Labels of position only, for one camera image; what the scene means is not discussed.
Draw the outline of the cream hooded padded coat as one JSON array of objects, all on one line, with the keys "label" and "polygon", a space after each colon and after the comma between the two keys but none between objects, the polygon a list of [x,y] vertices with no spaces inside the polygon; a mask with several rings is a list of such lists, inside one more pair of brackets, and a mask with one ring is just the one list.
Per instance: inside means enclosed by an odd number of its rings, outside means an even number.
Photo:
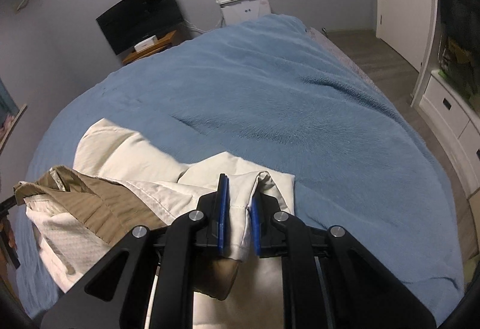
[{"label": "cream hooded padded coat", "polygon": [[184,164],[138,132],[99,120],[76,148],[71,167],[51,167],[14,189],[34,226],[41,260],[69,290],[127,232],[166,227],[229,180],[226,250],[208,266],[194,295],[196,328],[281,328],[281,262],[250,256],[254,193],[294,210],[295,178],[230,153]]}]

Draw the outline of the wooden tv stand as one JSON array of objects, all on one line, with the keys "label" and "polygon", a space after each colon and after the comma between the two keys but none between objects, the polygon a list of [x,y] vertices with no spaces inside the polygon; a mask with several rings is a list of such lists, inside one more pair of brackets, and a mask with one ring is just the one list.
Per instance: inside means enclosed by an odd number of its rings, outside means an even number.
[{"label": "wooden tv stand", "polygon": [[148,56],[167,50],[168,48],[174,46],[176,35],[177,35],[177,31],[173,30],[167,33],[162,38],[160,38],[157,42],[153,43],[151,46],[148,46],[146,49],[140,52],[134,51],[129,53],[128,55],[126,55],[125,58],[122,59],[122,64],[128,65],[133,63],[134,61],[137,61],[142,58],[146,58]]}]

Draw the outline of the blue fleece bed blanket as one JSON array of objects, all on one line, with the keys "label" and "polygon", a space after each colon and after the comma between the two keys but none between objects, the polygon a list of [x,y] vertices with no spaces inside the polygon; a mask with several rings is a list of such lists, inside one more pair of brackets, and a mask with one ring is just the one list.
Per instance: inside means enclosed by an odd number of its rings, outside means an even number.
[{"label": "blue fleece bed blanket", "polygon": [[450,181],[388,98],[284,15],[111,73],[61,111],[27,178],[72,166],[108,119],[183,163],[222,151],[295,177],[295,213],[352,233],[443,322],[464,294]]}]

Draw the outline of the wooden window sill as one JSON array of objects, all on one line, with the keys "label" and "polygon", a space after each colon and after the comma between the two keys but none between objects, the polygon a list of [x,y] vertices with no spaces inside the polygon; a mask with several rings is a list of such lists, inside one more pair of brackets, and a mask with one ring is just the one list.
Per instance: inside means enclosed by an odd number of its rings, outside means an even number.
[{"label": "wooden window sill", "polygon": [[27,109],[28,105],[25,103],[21,106],[19,112],[15,116],[7,116],[6,122],[1,128],[0,154],[3,152],[9,137],[12,135],[13,130],[16,127],[16,124],[18,124],[20,118],[24,115]]}]

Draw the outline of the black flat monitor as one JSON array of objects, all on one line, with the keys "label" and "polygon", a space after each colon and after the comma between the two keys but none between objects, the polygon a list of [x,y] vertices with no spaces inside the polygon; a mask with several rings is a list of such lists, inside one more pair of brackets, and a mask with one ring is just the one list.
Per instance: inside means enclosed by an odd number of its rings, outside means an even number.
[{"label": "black flat monitor", "polygon": [[96,22],[112,51],[120,55],[146,38],[166,34],[184,17],[176,0],[121,0]]}]

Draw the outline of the white box on stand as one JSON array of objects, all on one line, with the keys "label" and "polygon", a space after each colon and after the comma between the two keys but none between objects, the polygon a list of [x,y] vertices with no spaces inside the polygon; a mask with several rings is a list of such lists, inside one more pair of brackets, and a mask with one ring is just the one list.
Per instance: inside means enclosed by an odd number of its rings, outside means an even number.
[{"label": "white box on stand", "polygon": [[153,35],[149,38],[146,38],[144,39],[143,41],[140,41],[139,43],[137,43],[135,46],[134,46],[134,50],[135,52],[143,52],[145,51],[146,49],[154,46],[155,44],[157,44],[158,42],[158,38]]}]

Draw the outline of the white box under router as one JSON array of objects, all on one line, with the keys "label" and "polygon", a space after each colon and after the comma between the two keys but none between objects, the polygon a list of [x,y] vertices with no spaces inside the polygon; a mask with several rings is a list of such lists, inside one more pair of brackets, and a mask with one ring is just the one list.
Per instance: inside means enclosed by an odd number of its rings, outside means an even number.
[{"label": "white box under router", "polygon": [[235,25],[272,13],[269,0],[218,0],[224,24]]}]

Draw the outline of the white wardrobe with drawers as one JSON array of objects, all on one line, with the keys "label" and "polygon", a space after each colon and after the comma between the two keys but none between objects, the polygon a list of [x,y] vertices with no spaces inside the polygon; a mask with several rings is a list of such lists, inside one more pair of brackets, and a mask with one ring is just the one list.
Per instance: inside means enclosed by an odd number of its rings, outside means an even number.
[{"label": "white wardrobe with drawers", "polygon": [[412,106],[470,195],[479,189],[479,0],[433,0],[432,6]]}]

